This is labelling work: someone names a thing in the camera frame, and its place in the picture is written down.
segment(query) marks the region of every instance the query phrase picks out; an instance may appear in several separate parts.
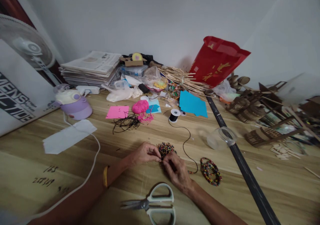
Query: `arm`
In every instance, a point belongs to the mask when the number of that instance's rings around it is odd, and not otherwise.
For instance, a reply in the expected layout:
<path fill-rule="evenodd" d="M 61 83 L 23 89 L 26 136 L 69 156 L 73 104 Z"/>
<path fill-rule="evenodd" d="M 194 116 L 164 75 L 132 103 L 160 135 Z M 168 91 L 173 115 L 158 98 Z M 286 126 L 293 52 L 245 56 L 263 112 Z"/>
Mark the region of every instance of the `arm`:
<path fill-rule="evenodd" d="M 184 160 L 177 154 L 171 152 L 165 156 L 163 165 L 172 183 L 201 209 L 212 225 L 246 225 L 237 215 L 211 197 L 190 178 Z"/>
<path fill-rule="evenodd" d="M 128 168 L 148 161 L 161 161 L 156 146 L 143 142 L 141 146 L 107 171 L 108 187 Z M 78 224 L 104 193 L 103 171 L 91 177 L 87 183 L 48 214 L 32 220 L 28 225 Z"/>

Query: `black pole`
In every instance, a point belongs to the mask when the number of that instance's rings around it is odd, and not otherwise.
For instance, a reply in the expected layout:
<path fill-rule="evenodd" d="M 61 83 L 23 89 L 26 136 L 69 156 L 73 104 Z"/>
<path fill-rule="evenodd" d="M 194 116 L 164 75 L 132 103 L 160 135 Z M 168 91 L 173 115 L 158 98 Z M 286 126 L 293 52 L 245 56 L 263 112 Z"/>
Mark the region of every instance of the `black pole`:
<path fill-rule="evenodd" d="M 217 109 L 216 105 L 214 104 L 211 97 L 207 97 L 207 100 L 209 102 L 209 105 L 213 111 L 214 116 L 216 117 L 216 120 L 218 121 L 218 124 L 220 127 L 226 127 L 226 123 L 224 122 L 219 110 Z M 246 181 L 248 188 L 253 196 L 253 199 L 255 200 L 260 213 L 266 223 L 266 225 L 281 225 L 276 214 L 272 210 L 267 198 L 263 194 L 263 191 L 261 190 L 257 180 L 253 176 L 246 160 L 244 159 L 238 145 L 235 143 L 230 147 L 230 150 L 240 168 L 240 171 L 243 175 L 244 180 Z"/>

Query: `gold bracelet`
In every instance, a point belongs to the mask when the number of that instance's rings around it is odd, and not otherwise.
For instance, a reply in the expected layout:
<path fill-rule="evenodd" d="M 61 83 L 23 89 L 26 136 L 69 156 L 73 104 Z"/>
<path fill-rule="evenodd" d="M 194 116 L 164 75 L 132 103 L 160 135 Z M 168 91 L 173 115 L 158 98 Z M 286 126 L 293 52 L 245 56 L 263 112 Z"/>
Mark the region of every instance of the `gold bracelet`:
<path fill-rule="evenodd" d="M 103 170 L 103 185 L 107 188 L 108 183 L 107 183 L 107 171 L 108 171 L 109 166 L 106 166 Z"/>

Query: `cardboard box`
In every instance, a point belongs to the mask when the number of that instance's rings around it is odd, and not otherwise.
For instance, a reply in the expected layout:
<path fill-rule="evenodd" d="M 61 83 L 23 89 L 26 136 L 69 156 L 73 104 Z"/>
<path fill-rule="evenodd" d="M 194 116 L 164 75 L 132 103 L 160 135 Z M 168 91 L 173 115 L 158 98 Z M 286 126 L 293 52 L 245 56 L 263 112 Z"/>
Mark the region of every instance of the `cardboard box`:
<path fill-rule="evenodd" d="M 119 58 L 121 61 L 124 61 L 126 67 L 134 67 L 134 66 L 143 66 L 143 61 L 147 61 L 146 59 L 142 58 L 142 60 L 135 60 L 132 61 L 131 58 Z"/>

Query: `purple appliance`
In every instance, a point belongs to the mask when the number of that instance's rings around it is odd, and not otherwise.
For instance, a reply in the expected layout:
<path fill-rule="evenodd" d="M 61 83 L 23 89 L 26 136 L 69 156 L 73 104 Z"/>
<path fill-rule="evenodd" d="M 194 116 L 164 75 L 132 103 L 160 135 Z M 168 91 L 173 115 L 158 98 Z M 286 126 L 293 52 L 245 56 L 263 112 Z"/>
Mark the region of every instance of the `purple appliance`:
<path fill-rule="evenodd" d="M 56 104 L 70 118 L 74 120 L 83 120 L 92 114 L 92 108 L 87 99 L 80 95 L 77 90 L 66 89 L 68 85 L 58 85 L 54 88 L 56 94 Z"/>

